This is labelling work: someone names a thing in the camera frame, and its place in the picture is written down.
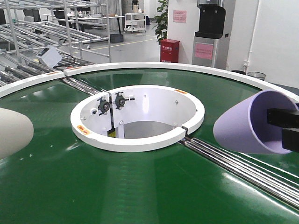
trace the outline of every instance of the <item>white cart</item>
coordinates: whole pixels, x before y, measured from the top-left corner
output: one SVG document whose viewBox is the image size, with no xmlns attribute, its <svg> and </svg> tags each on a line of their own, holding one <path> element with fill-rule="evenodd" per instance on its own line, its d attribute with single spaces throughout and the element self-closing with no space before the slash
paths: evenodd
<svg viewBox="0 0 299 224">
<path fill-rule="evenodd" d="M 126 13 L 125 14 L 125 31 L 145 31 L 144 13 Z"/>
</svg>

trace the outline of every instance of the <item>red cabinet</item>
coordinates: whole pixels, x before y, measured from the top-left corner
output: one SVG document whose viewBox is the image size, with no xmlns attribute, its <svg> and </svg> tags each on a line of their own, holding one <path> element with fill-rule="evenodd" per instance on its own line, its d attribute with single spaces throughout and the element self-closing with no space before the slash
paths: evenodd
<svg viewBox="0 0 299 224">
<path fill-rule="evenodd" d="M 160 46 L 160 62 L 178 63 L 179 41 L 164 39 Z"/>
</svg>

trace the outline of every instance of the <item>pink sign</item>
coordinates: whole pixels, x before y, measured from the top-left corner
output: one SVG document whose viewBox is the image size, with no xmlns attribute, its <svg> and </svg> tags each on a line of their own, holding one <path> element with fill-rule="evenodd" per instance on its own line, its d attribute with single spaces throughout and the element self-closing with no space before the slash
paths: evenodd
<svg viewBox="0 0 299 224">
<path fill-rule="evenodd" d="M 194 56 L 203 59 L 212 59 L 213 45 L 209 43 L 195 43 Z"/>
<path fill-rule="evenodd" d="M 186 18 L 187 18 L 187 11 L 179 11 L 179 10 L 173 11 L 173 21 L 174 22 L 186 23 Z"/>
</svg>

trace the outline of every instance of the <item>gray floor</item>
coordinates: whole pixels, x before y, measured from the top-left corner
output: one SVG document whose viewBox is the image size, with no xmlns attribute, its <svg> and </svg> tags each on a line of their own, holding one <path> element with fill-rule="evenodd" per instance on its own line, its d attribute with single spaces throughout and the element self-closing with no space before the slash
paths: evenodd
<svg viewBox="0 0 299 224">
<path fill-rule="evenodd" d="M 146 25 L 146 32 L 122 32 L 124 42 L 111 44 L 112 62 L 159 62 L 160 46 L 155 36 L 155 23 Z M 86 32 L 103 36 L 107 32 L 105 30 L 86 30 Z M 108 54 L 108 44 L 105 42 L 97 42 L 90 44 L 91 50 Z M 79 52 L 74 52 L 75 56 L 79 56 Z M 108 63 L 109 59 L 97 56 L 95 54 L 83 53 L 83 59 L 94 63 Z"/>
</svg>

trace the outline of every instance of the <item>black bracket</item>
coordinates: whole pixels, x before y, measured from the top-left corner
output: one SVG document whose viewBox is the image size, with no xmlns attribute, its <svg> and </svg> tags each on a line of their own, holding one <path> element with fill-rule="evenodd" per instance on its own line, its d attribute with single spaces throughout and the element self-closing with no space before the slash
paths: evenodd
<svg viewBox="0 0 299 224">
<path fill-rule="evenodd" d="M 126 101 L 135 100 L 134 97 L 125 99 L 122 94 L 123 94 L 123 92 L 116 93 L 117 96 L 115 98 L 115 105 L 116 105 L 116 108 L 119 110 L 124 107 Z"/>
<path fill-rule="evenodd" d="M 299 152 L 299 111 L 271 108 L 267 113 L 268 124 L 283 128 L 283 148 Z"/>
<path fill-rule="evenodd" d="M 100 104 L 98 106 L 98 110 L 101 111 L 101 113 L 99 113 L 99 116 L 102 115 L 102 114 L 106 114 L 107 111 L 109 111 L 109 109 L 110 109 L 110 103 L 103 97 L 98 99 L 98 101 L 100 101 Z"/>
</svg>

